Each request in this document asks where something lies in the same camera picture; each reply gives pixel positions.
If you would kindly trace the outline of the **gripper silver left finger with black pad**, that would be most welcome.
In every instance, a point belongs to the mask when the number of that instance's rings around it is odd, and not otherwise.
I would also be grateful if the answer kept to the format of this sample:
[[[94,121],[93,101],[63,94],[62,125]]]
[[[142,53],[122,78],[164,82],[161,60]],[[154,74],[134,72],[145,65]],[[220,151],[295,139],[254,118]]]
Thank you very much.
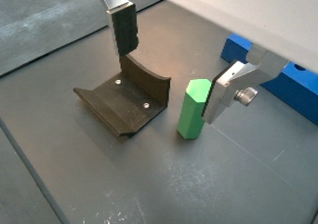
[[[109,25],[113,28],[119,57],[138,47],[137,8],[130,0],[101,0],[106,7]]]

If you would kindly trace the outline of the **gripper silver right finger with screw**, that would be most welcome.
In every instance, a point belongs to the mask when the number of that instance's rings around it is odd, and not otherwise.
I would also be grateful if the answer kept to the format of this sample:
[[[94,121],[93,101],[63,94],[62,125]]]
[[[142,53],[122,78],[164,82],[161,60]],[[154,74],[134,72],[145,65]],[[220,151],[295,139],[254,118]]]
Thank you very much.
[[[246,63],[236,61],[214,78],[204,120],[212,124],[236,101],[248,106],[257,97],[254,86],[272,81],[288,64],[288,59],[253,44]]]

